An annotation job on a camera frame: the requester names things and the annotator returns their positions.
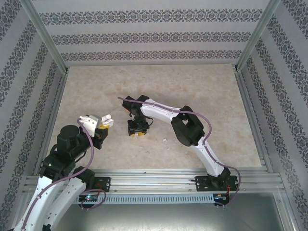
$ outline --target enclosure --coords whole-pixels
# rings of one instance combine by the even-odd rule
[[[60,129],[86,114],[115,120],[91,165],[111,177],[109,201],[72,205],[58,230],[308,230],[307,4],[2,0],[0,230],[23,215]],[[188,183],[204,165],[171,126],[127,135],[117,97],[142,94],[209,118],[217,157],[242,175],[234,205],[197,199],[213,195]]]

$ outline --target yellow part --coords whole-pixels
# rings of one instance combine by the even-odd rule
[[[108,129],[108,133],[109,133],[109,125],[103,125],[102,123],[99,126],[99,129]]]
[[[143,133],[142,131],[139,131],[138,133],[138,136],[143,136],[143,135],[145,135],[145,133]]]

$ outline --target black mounting plate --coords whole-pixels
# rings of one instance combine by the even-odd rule
[[[110,190],[110,177],[95,177],[93,188],[92,189],[103,189],[106,193]],[[87,195],[79,196],[78,202],[86,201],[86,202],[93,202],[92,205],[83,205],[84,208],[91,208],[97,202],[97,196],[93,195],[91,199],[86,200]]]
[[[195,182],[196,182],[197,192],[227,191],[228,185],[230,186],[230,191],[235,191],[237,188],[237,184],[238,184],[236,176],[229,176],[228,180],[220,188],[217,188],[212,185],[211,179],[209,176],[196,176]]]
[[[93,189],[103,189],[106,193],[110,189],[110,177],[95,177]]]

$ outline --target beige floor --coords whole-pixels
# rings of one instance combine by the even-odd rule
[[[259,167],[260,160],[231,65],[138,65],[71,67],[50,142],[80,115],[111,114],[115,120],[92,169],[199,168],[203,164],[178,142],[171,125],[154,120],[143,137],[127,133],[128,114],[118,96],[147,95],[174,107],[190,106],[213,126],[209,144],[235,167]],[[78,165],[86,165],[88,153]]]

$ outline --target metal extrusion bar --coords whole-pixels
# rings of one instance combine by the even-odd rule
[[[47,28],[45,27],[41,17],[39,16],[37,10],[35,9],[32,0],[20,0],[21,5],[25,9],[26,13],[28,14],[29,18],[31,19],[33,25],[37,29],[40,37],[46,44],[48,51],[51,53],[53,59],[57,63],[58,67],[61,70],[61,73],[65,73],[67,70],[67,66],[59,53],[56,45],[54,44]]]
[[[251,132],[252,132],[254,140],[255,140],[257,151],[259,153],[259,156],[263,158],[265,165],[268,169],[268,172],[273,173],[273,169],[272,169],[271,164],[270,164],[270,159],[269,159],[268,153],[266,151],[264,142],[262,140],[262,135],[260,133],[259,128],[257,127],[257,124],[258,124],[257,119],[255,117],[253,107],[251,105],[251,102],[250,102],[250,99],[249,99],[249,96],[248,96],[248,92],[247,92],[247,89],[246,89],[245,84],[244,84],[242,74],[240,72],[235,71],[234,75],[235,75],[237,85],[238,85],[239,90],[240,90],[240,94],[241,94],[241,97],[242,97],[242,100],[243,100],[244,108],[245,108],[247,118],[248,118],[248,122],[249,122],[249,125],[250,125],[250,128],[251,128]]]
[[[240,168],[242,183],[239,193],[273,193],[284,191],[279,173],[268,173],[266,166],[260,168]],[[204,169],[178,170],[96,170],[96,177],[111,177],[111,194],[199,194],[218,192],[197,192],[195,176],[206,176]],[[33,193],[38,176],[28,176],[23,194]]]
[[[252,33],[252,35],[249,38],[249,41],[247,42],[239,61],[237,62],[237,68],[238,70],[241,70],[243,66],[245,65],[250,53],[255,47],[255,44],[259,40],[263,30],[266,27],[266,24],[269,22],[270,18],[272,17],[273,13],[275,12],[278,4],[280,3],[280,0],[270,0],[268,5],[266,6],[263,14],[261,15],[261,18]]]
[[[41,151],[40,151],[39,156],[38,156],[37,165],[35,166],[34,174],[39,173],[39,169],[40,169],[40,166],[41,166],[42,159],[44,159],[47,155],[49,143],[50,143],[51,136],[52,136],[53,127],[56,123],[56,118],[57,118],[57,115],[58,115],[62,95],[63,95],[63,92],[64,92],[66,80],[67,80],[67,76],[68,76],[68,72],[63,73],[62,80],[61,80],[61,83],[60,83],[60,89],[59,89],[58,95],[56,96],[55,105],[53,107],[53,112],[51,114],[51,120],[50,120],[50,123],[48,123],[47,131],[46,131],[47,136],[44,139],[44,142],[42,144],[42,148],[41,148]]]

